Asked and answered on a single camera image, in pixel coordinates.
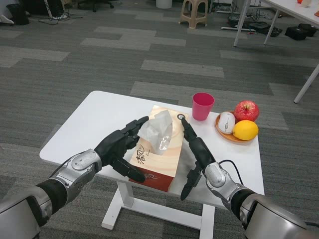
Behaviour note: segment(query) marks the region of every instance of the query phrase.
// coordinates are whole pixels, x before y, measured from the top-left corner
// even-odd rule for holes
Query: white table
[[[277,12],[275,14],[275,17],[273,19],[273,22],[271,24],[271,27],[268,31],[266,40],[264,42],[264,45],[266,45],[268,38],[271,35],[271,32],[273,31],[275,22],[278,18],[279,12],[284,11],[288,13],[289,15],[306,22],[308,24],[313,25],[316,28],[319,28],[319,17],[315,16],[315,13],[319,10],[319,0],[312,0],[312,3],[308,7],[302,7],[301,4],[297,3],[297,0],[262,0],[266,4],[274,7],[277,9]],[[237,46],[238,40],[239,40],[239,34],[243,27],[245,16],[247,14],[247,10],[250,6],[251,0],[245,0],[243,9],[240,14],[239,22],[238,22],[238,31],[235,38],[234,46]],[[312,72],[312,74],[309,76],[308,80],[304,84],[303,88],[300,90],[296,98],[294,99],[295,103],[298,103],[302,96],[305,94],[311,83],[314,81],[314,79],[317,77],[319,73],[319,64],[315,68],[315,70]]]
[[[231,143],[220,136],[214,128],[214,122],[218,116],[217,113],[210,113],[206,121],[200,122],[191,117],[191,108],[100,91],[94,91],[88,95],[42,149],[40,157],[46,162],[61,164],[65,159],[78,152],[89,148],[94,149],[108,134],[124,128],[132,120],[148,116],[153,105],[188,113],[190,115],[189,122],[196,133],[206,142],[216,160],[233,160],[238,167],[245,186],[257,193],[264,194],[257,137],[248,143]],[[124,158],[127,161],[131,159],[133,150],[129,150],[126,153]],[[186,176],[189,170],[194,167],[195,158],[184,140],[177,174],[167,194],[180,197],[187,181]],[[224,163],[223,167],[228,170],[235,181],[239,182],[232,165]],[[129,182],[127,177],[123,177],[114,171],[111,166],[103,167],[97,175],[115,180],[118,184],[118,189],[102,222],[104,228],[112,230],[121,208],[126,208],[199,229],[201,239],[212,239],[215,207],[224,208],[224,206],[221,200],[208,190],[204,177],[201,178],[197,187],[192,190],[187,198],[188,200],[203,203],[202,216],[198,216],[134,198],[132,185],[152,191],[162,191]]]

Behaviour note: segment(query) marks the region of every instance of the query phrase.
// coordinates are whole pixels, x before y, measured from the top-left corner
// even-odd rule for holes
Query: pink plastic cup
[[[193,96],[193,118],[199,121],[207,119],[214,103],[215,99],[209,93],[196,93]]]

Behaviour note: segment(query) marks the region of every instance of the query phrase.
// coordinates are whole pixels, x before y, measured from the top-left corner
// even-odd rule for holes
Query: beige stool
[[[191,11],[185,11],[185,5],[188,2],[188,4],[191,3]],[[201,3],[205,3],[205,14],[202,14],[198,11],[198,6]],[[182,21],[187,21],[188,22],[188,27],[191,29],[195,29],[196,25],[199,22],[204,22],[205,26],[207,26],[207,12],[208,12],[208,0],[184,0],[183,7],[181,8],[181,13],[180,13],[180,21],[178,22],[179,24]]]

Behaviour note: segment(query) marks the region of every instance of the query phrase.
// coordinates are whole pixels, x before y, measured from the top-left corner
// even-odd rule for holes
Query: floor
[[[84,98],[107,91],[182,106],[205,91],[215,112],[254,100],[265,194],[306,221],[319,220],[319,79],[299,104],[293,99],[319,62],[319,34],[294,41],[282,33],[263,45],[262,34],[223,31],[227,16],[210,14],[197,30],[179,25],[181,4],[160,10],[155,1],[123,0],[71,9],[58,25],[0,26],[0,199],[47,178],[55,166],[39,152]],[[278,19],[285,32],[300,22]],[[117,186],[96,177],[42,228],[43,239],[184,239],[199,231],[122,210],[113,231],[101,228]],[[201,214],[201,205],[139,188],[151,202]],[[238,239],[243,230],[217,209],[215,239]]]

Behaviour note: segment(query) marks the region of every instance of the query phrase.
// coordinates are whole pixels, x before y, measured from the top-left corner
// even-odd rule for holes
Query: red apple
[[[242,101],[236,106],[234,115],[238,121],[255,121],[259,115],[258,105],[253,101]]]

